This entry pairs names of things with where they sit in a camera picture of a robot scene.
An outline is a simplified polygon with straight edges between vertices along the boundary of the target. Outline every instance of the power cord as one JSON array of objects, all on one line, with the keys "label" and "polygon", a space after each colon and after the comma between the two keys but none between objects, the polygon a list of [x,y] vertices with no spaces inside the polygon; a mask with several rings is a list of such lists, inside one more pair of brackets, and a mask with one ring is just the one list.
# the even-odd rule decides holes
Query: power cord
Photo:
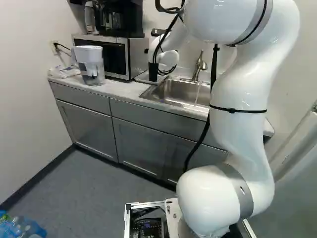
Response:
[{"label": "power cord", "polygon": [[[213,48],[212,63],[211,63],[210,93],[217,77],[217,52],[219,50],[220,48],[218,47],[218,44],[215,44]],[[189,152],[188,156],[186,157],[186,160],[184,162],[183,172],[186,172],[188,170],[188,164],[190,160],[192,159],[194,153],[197,151],[197,149],[199,148],[199,146],[202,144],[203,140],[205,139],[209,127],[210,127],[210,112],[208,112],[207,121],[204,126],[202,134],[200,135],[194,148]]]},{"label": "power cord", "polygon": [[[154,50],[153,60],[152,60],[153,63],[157,63],[157,55],[158,55],[159,49],[163,52],[162,47],[161,47],[162,43],[164,42],[164,40],[167,37],[168,33],[172,30],[172,28],[175,25],[177,19],[180,18],[181,21],[183,21],[183,19],[181,17],[181,14],[183,13],[183,5],[185,3],[185,0],[182,0],[181,8],[176,7],[176,6],[175,7],[164,8],[164,7],[161,6],[160,0],[156,0],[155,3],[156,3],[156,8],[157,8],[158,11],[165,12],[165,13],[168,13],[168,14],[176,14],[176,16],[173,18],[172,22],[170,23],[170,25],[166,29],[162,39],[160,38],[160,41],[159,41],[157,47]],[[176,69],[176,67],[177,67],[177,65],[174,65],[169,70],[161,70],[161,69],[158,68],[157,69],[158,75],[161,75],[161,76],[169,75],[170,73],[172,73]]]},{"label": "power cord", "polygon": [[67,50],[69,50],[69,51],[70,51],[70,48],[68,48],[68,47],[66,47],[66,46],[64,46],[64,45],[62,45],[62,44],[60,44],[60,43],[57,43],[57,42],[54,42],[53,44],[54,44],[54,46],[55,46],[55,49],[56,49],[56,52],[57,52],[57,53],[58,53],[58,52],[63,52],[64,54],[66,54],[66,55],[68,55],[69,57],[71,57],[71,54],[70,54],[70,53],[63,51],[63,50],[60,49],[58,46],[62,46],[62,47],[64,47],[65,49],[67,49]]},{"label": "power cord", "polygon": [[67,50],[70,51],[70,48],[68,48],[68,47],[66,47],[66,46],[64,46],[64,45],[62,45],[62,44],[60,44],[60,43],[54,42],[53,44],[54,44],[54,46],[55,46],[55,48],[56,48],[57,50],[59,50],[59,49],[58,49],[58,46],[62,46],[62,47],[64,47],[65,49],[67,49]]}]

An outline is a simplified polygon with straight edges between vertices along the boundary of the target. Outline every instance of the gray band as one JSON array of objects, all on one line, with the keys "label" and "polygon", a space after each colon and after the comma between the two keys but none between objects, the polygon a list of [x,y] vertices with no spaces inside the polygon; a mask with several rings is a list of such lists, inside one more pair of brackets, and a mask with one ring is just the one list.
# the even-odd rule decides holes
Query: gray band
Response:
[{"label": "gray band", "polygon": [[[235,39],[231,44],[228,44],[228,45],[236,45],[237,43],[238,43],[238,45],[243,45],[243,44],[255,39],[263,31],[264,27],[266,26],[266,24],[271,16],[271,12],[273,9],[273,0],[266,0],[266,8],[265,8],[264,16],[263,16],[259,26],[256,28],[256,26],[259,23],[259,20],[261,18],[261,15],[263,13],[264,3],[265,3],[265,0],[257,0],[256,11],[252,17],[252,20],[251,20],[249,26],[237,39]],[[251,36],[249,36],[246,40],[242,41],[252,31],[254,31],[254,32],[251,34]]]},{"label": "gray band", "polygon": [[217,167],[230,179],[240,203],[240,219],[246,219],[253,213],[253,197],[244,178],[229,164],[220,164]]}]

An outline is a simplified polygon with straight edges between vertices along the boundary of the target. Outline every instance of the microwave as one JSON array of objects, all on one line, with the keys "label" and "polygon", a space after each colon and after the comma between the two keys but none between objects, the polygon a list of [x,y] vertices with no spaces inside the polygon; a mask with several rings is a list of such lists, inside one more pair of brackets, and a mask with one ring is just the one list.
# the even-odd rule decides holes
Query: microwave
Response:
[{"label": "microwave", "polygon": [[103,48],[105,76],[131,80],[148,70],[148,38],[121,38],[73,34],[74,46],[93,45]]}]

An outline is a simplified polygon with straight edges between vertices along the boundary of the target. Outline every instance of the cabinet door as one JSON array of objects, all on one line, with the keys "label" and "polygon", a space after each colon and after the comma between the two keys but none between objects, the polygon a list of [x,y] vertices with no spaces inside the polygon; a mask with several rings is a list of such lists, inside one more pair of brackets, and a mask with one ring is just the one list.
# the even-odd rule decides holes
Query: cabinet door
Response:
[{"label": "cabinet door", "polygon": [[[170,183],[177,183],[183,174],[186,157],[194,147],[195,142],[176,136],[172,137],[172,142],[168,146],[168,159],[165,162],[163,178]],[[218,164],[223,162],[227,155],[226,151],[202,144],[190,160],[188,169]]]},{"label": "cabinet door", "polygon": [[169,135],[116,118],[113,127],[119,162],[161,178]]},{"label": "cabinet door", "polygon": [[74,143],[117,162],[111,117],[59,100],[56,102]]}]

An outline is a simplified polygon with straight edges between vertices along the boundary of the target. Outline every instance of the coffee maker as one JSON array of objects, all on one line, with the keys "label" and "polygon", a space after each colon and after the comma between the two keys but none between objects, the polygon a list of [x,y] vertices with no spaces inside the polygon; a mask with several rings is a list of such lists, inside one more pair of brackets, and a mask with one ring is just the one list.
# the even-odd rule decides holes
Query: coffee maker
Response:
[{"label": "coffee maker", "polygon": [[89,0],[85,22],[89,34],[143,38],[143,0]]}]

